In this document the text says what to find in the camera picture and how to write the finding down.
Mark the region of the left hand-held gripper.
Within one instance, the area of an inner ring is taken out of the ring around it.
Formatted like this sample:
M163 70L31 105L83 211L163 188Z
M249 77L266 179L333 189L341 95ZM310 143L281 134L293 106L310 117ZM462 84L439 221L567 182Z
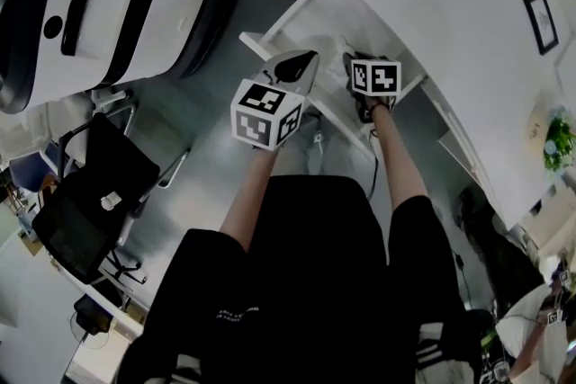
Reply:
M316 51L288 51L266 60L253 78L243 79L230 104L233 138L278 149L301 125L319 66Z

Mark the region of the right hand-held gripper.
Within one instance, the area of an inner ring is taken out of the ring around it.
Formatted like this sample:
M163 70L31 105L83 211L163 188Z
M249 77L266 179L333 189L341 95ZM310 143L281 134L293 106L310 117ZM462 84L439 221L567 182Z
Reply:
M401 95L401 63L361 52L345 52L342 61L360 121L371 123L377 105L391 112Z

